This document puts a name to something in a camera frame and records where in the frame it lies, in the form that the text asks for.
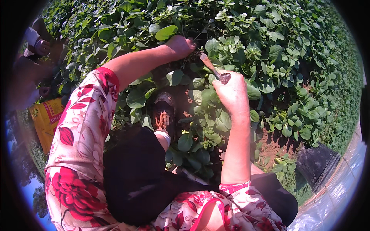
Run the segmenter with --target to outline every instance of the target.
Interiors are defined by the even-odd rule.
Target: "bucket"
[[[297,169],[302,173],[313,193],[317,193],[330,179],[341,156],[318,142],[318,147],[302,147],[297,153]]]
[[[29,108],[34,126],[45,154],[49,154],[64,106],[61,99],[52,99]]]

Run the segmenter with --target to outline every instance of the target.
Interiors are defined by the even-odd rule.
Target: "person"
[[[50,87],[37,89],[37,86],[52,76],[52,66],[58,63],[66,39],[57,38],[51,46],[53,37],[47,31],[44,19],[39,17],[32,27],[26,29],[23,40],[27,41],[27,48],[23,54],[18,54],[13,65],[14,81],[8,88],[7,97],[9,111],[24,110],[41,96],[49,95]],[[51,61],[39,61],[39,58],[48,54]]]
[[[225,85],[213,81],[232,121],[218,188],[164,170],[175,128],[175,102],[166,92],[154,103],[155,132],[143,127],[103,157],[118,93],[194,50],[191,39],[175,35],[164,45],[110,60],[74,90],[45,167],[47,204],[58,230],[281,231],[293,221],[294,197],[274,173],[264,179],[249,160],[249,101],[241,74],[231,72]]]

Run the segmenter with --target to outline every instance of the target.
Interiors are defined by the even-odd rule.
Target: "black container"
[[[297,169],[302,173],[312,192],[318,192],[330,179],[341,156],[319,143],[318,147],[302,147],[297,153]]]

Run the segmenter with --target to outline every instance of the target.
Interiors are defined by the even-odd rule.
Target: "black pants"
[[[154,133],[143,127],[131,139],[104,155],[104,187],[113,217],[140,226],[155,220],[182,192],[213,190],[186,175],[165,170],[165,152]],[[252,183],[288,226],[298,210],[294,196],[284,190],[275,174],[253,175]]]

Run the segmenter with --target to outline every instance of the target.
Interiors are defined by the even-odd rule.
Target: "plastic sheet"
[[[320,191],[299,207],[288,231],[330,230],[352,198],[359,182],[366,146],[361,142],[360,122],[332,177]]]

